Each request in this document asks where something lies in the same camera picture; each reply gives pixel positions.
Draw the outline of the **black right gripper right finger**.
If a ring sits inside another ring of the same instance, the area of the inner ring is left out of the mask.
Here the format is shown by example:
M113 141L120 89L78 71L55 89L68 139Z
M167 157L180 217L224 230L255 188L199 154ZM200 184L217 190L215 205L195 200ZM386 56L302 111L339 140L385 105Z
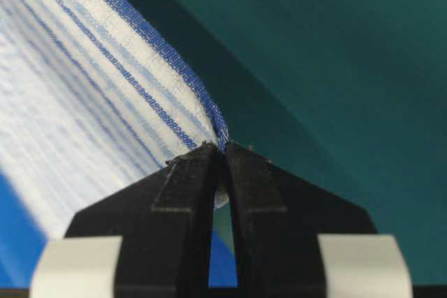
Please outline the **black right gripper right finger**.
M411 297L394 236L369 214L229 143L237 275L245 297Z

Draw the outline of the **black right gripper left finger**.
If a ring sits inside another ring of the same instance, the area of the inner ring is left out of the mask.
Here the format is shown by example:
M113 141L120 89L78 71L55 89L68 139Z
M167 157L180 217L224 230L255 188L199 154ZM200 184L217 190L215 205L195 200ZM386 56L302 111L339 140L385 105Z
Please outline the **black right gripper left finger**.
M216 148L203 146L79 211L48 242L31 297L204 297Z

